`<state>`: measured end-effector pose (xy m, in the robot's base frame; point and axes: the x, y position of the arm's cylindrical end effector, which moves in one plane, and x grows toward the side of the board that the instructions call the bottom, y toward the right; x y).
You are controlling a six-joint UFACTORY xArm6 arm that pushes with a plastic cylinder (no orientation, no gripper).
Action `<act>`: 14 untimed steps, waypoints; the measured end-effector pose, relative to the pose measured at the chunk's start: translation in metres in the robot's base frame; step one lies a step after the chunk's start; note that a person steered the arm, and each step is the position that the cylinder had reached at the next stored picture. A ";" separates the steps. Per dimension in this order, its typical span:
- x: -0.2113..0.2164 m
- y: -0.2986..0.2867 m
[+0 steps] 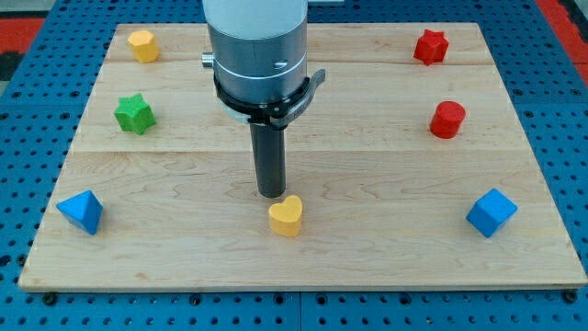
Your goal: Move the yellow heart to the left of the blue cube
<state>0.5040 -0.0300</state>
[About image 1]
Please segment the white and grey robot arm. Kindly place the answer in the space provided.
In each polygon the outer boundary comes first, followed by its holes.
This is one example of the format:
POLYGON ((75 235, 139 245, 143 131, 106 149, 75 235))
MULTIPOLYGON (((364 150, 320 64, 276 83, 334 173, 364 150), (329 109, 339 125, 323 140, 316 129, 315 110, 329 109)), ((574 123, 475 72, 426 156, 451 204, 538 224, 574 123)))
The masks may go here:
POLYGON ((217 96, 228 114, 281 131, 325 81, 307 75, 307 0, 203 0, 217 96))

